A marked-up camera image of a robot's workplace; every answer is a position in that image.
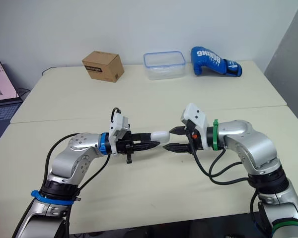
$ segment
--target green ring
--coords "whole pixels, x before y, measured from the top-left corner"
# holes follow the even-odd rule
[[[219,122],[217,119],[213,122],[213,150],[219,150],[218,148],[218,125]]]
[[[280,227],[285,227],[285,226],[298,226],[298,222],[295,221],[288,221],[288,222],[280,222],[273,227],[273,233]]]

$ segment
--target cardboard box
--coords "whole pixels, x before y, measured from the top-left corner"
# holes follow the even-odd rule
[[[118,54],[94,51],[82,60],[89,76],[109,82],[117,82],[124,73]]]

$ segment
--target boxing glove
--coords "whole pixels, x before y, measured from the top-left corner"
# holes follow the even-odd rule
[[[192,48],[191,63],[196,75],[201,75],[203,66],[228,76],[240,77],[242,75],[242,67],[238,63],[228,59],[222,59],[213,51],[202,46]]]

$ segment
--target beige table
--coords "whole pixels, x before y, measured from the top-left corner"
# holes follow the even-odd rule
[[[91,79],[84,67],[53,68],[39,80],[11,122],[96,117],[113,107],[152,118],[166,110],[176,112],[190,102],[198,102],[204,110],[286,105],[254,62],[239,63],[241,77],[207,70],[196,77],[188,64],[186,76],[156,81],[147,78],[142,65],[130,65],[117,83]]]
[[[203,102],[196,102],[202,108]],[[159,116],[143,115],[121,108],[129,117],[132,132],[168,130],[181,125],[182,107],[161,110]],[[275,143],[287,176],[298,193],[298,119],[287,106],[238,110],[206,111],[209,122],[245,119]],[[45,157],[55,141],[73,132],[108,131],[110,110],[94,118],[11,124],[0,140],[0,237],[10,237],[39,189]],[[185,142],[184,136],[172,136]],[[56,148],[52,158],[65,148]],[[208,168],[219,152],[200,151],[201,163]],[[175,154],[161,146],[136,152],[133,163],[126,157],[112,157],[106,169],[81,193],[71,214],[71,233],[103,231],[126,227],[183,221],[249,212],[253,189],[247,182],[229,186],[212,184],[189,154]],[[105,157],[93,161],[85,178],[99,169]],[[228,151],[215,170],[238,161]],[[246,176],[243,166],[234,167],[219,180]]]

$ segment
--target clear plastic container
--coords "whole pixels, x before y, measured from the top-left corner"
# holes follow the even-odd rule
[[[184,76],[185,59],[180,51],[144,54],[144,64],[151,80]]]

